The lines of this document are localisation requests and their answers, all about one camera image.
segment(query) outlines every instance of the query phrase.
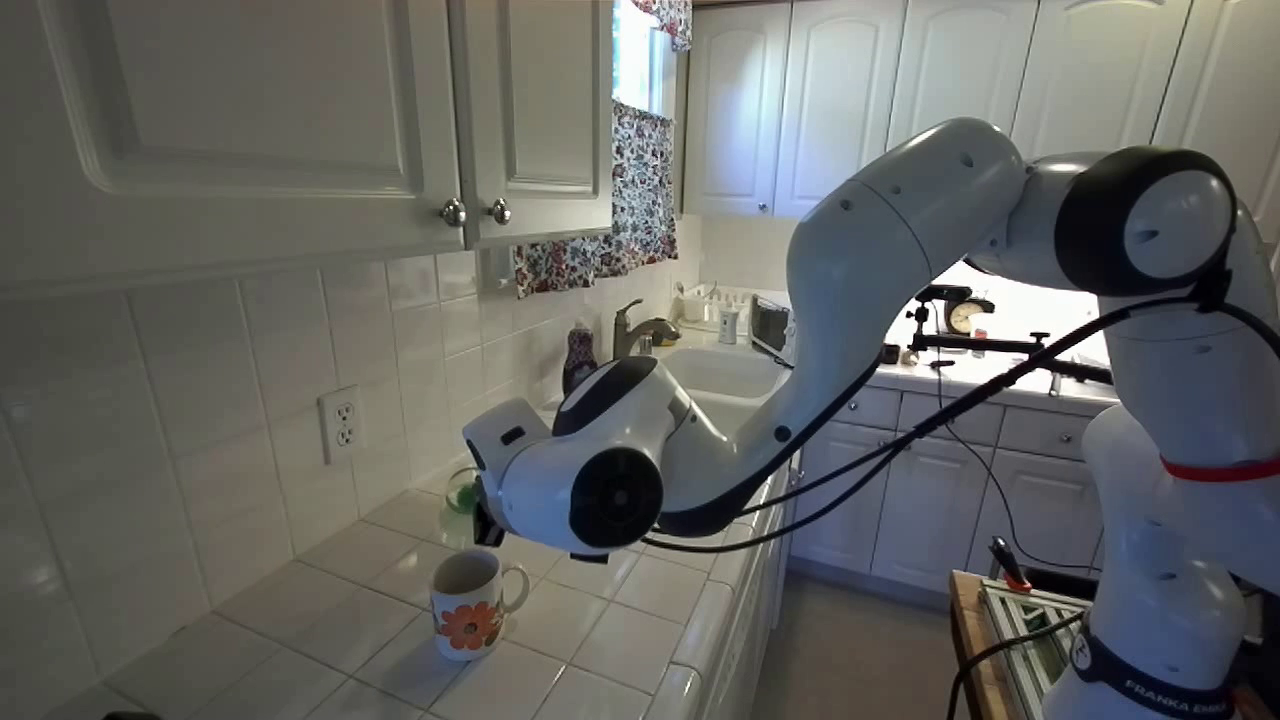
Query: mug handle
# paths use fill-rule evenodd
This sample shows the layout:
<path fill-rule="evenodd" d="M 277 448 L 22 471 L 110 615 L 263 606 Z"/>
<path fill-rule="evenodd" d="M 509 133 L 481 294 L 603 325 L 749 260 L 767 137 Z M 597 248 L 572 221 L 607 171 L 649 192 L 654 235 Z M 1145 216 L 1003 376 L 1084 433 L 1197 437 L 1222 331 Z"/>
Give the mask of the mug handle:
<path fill-rule="evenodd" d="M 528 573 L 516 566 L 505 566 L 505 575 L 521 575 L 516 599 L 509 599 L 509 593 L 505 593 L 505 611 L 516 611 L 528 599 Z"/>

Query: mug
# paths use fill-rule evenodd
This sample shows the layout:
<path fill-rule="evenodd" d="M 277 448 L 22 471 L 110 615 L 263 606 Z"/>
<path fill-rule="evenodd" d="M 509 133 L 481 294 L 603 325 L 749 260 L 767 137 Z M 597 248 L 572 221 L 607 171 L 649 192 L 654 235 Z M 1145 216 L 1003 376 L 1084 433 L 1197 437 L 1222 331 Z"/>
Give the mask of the mug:
<path fill-rule="evenodd" d="M 505 575 L 521 581 L 521 593 L 505 599 Z M 477 662 L 491 652 L 505 615 L 528 595 L 528 573 L 505 566 L 488 547 L 452 554 L 431 575 L 436 652 L 446 662 Z"/>

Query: cabinet door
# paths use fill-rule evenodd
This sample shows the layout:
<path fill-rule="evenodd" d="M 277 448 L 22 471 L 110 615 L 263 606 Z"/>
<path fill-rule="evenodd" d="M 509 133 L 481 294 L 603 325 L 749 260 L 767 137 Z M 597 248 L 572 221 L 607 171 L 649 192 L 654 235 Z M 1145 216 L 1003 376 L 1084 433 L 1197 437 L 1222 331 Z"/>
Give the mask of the cabinet door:
<path fill-rule="evenodd" d="M 719 8 L 693 19 L 689 212 L 771 212 L 787 8 Z"/>
<path fill-rule="evenodd" d="M 459 248 L 445 0 L 0 6 L 0 285 Z"/>
<path fill-rule="evenodd" d="M 887 150 L 901 0 L 792 8 L 776 212 L 809 216 Z"/>
<path fill-rule="evenodd" d="M 1037 0 L 907 0 L 887 145 L 950 115 L 1011 128 L 1031 26 Z"/>
<path fill-rule="evenodd" d="M 882 487 L 874 575 L 949 593 L 949 573 L 968 566 L 984 484 L 962 445 L 925 439 L 902 452 Z"/>
<path fill-rule="evenodd" d="M 1031 568 L 1077 566 L 1077 568 L 1065 568 L 1071 575 L 1093 568 L 1093 554 L 1105 525 L 1101 525 L 1096 487 L 1084 463 L 1000 448 L 994 481 L 1008 497 L 1008 511 L 1016 519 L 1021 544 L 1031 554 L 1031 558 L 1021 558 L 1022 566 Z M 971 558 L 968 558 L 971 573 L 991 568 L 991 558 L 987 558 L 991 537 L 1008 539 L 1008 516 L 994 487 L 987 487 L 979 525 L 971 537 Z"/>
<path fill-rule="evenodd" d="M 1280 244 L 1280 6 L 1197 6 L 1154 145 L 1199 150 Z"/>
<path fill-rule="evenodd" d="M 1022 155 L 1150 145 L 1187 0 L 1044 0 L 1016 108 Z"/>
<path fill-rule="evenodd" d="M 840 470 L 864 452 L 874 452 L 887 439 L 891 439 L 891 433 L 871 433 L 871 429 L 857 429 L 857 423 L 827 423 L 825 433 L 816 433 L 802 445 L 796 487 L 802 487 L 816 478 L 827 478 L 832 470 Z M 840 497 L 859 478 L 864 471 L 845 471 L 840 481 L 825 484 L 820 494 L 798 497 L 792 519 L 825 507 L 832 497 Z M 832 516 L 798 529 L 792 537 L 792 558 L 847 568 L 847 573 L 871 573 L 882 484 L 887 484 L 887 471 L 874 478 L 871 484 L 864 484 L 864 494 L 845 499 Z"/>
<path fill-rule="evenodd" d="M 477 239 L 607 230 L 607 0 L 452 8 Z"/>

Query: outlet cover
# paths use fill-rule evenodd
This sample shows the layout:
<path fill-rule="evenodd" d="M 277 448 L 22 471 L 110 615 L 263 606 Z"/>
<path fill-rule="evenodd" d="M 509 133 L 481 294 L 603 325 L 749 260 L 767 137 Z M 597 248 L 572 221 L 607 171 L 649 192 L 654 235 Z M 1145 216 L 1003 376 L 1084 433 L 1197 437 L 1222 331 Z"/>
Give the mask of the outlet cover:
<path fill-rule="evenodd" d="M 339 463 L 354 458 L 361 448 L 361 406 L 354 389 L 339 389 L 321 398 L 321 439 L 322 439 L 322 463 Z"/>

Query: cabinet handle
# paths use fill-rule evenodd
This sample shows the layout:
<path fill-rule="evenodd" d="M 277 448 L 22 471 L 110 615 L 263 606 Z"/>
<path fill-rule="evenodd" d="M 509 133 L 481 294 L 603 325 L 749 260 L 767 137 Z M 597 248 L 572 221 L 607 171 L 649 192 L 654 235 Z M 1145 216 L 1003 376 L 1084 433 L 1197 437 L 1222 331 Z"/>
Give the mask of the cabinet handle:
<path fill-rule="evenodd" d="M 436 216 L 446 225 L 446 230 L 464 230 L 469 225 L 469 204 L 459 204 L 456 195 L 446 195 Z"/>
<path fill-rule="evenodd" d="M 491 216 L 495 225 L 512 225 L 516 212 L 509 207 L 509 201 L 491 201 L 484 216 Z"/>

